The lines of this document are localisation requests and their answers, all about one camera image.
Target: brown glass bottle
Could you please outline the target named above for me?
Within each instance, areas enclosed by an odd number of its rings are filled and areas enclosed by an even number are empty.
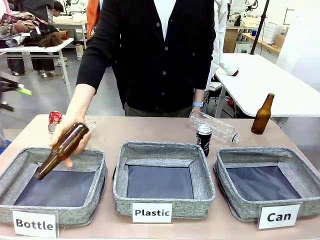
[[[253,132],[254,134],[261,135],[264,133],[266,126],[268,124],[268,121],[271,117],[271,106],[272,106],[274,97],[275,97],[274,94],[269,93],[268,96],[266,97],[266,100],[264,101],[264,104],[256,113],[255,119],[251,127],[251,132]]]
[[[51,152],[44,163],[36,170],[35,177],[42,180],[59,163],[66,160],[79,145],[89,129],[83,123],[75,123],[69,131],[63,134],[58,142],[52,147]]]

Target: watch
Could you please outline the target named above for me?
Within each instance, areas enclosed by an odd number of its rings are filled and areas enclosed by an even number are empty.
[[[204,107],[204,102],[193,102],[192,104],[193,107],[199,107],[199,108],[203,108]]]

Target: person in white coat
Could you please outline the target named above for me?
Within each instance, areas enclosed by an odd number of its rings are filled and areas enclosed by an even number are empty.
[[[211,68],[208,76],[208,82],[206,84],[203,108],[205,113],[209,104],[209,89],[210,83],[216,74],[219,66],[230,76],[236,76],[238,74],[238,67],[226,62],[223,59],[223,49],[225,42],[225,34],[228,23],[228,2],[229,0],[214,0],[214,30],[216,38],[213,43],[213,60],[211,62]]]

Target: red can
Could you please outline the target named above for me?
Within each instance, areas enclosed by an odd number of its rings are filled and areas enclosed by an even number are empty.
[[[52,111],[49,114],[49,125],[48,129],[51,133],[53,133],[56,130],[57,125],[62,120],[62,114],[58,111]]]

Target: gray floor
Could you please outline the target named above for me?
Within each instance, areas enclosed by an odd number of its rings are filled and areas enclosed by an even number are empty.
[[[70,81],[71,91],[73,92],[76,85],[76,79],[80,61],[77,60],[76,50],[66,49],[63,52],[68,58],[67,72]],[[2,122],[6,137],[13,140],[27,124],[39,114],[48,114],[53,110],[65,113],[69,105],[69,96],[66,85],[62,79],[61,68],[56,67],[56,75],[42,78],[32,70],[31,61],[25,62],[26,75],[20,76],[20,82],[32,91],[32,96],[25,96],[17,92],[6,92],[3,94],[2,101],[7,101],[13,106],[14,112],[2,110],[0,112],[0,121]],[[10,73],[7,61],[4,58],[0,60],[0,70]],[[215,101],[212,100],[208,111],[215,112]],[[232,109],[225,102],[223,108],[229,113]],[[96,96],[93,98],[88,115],[100,116],[124,116],[119,94],[117,90],[116,79],[112,68],[107,68]],[[222,112],[221,118],[229,118]],[[320,147],[298,146],[313,165],[320,170]]]

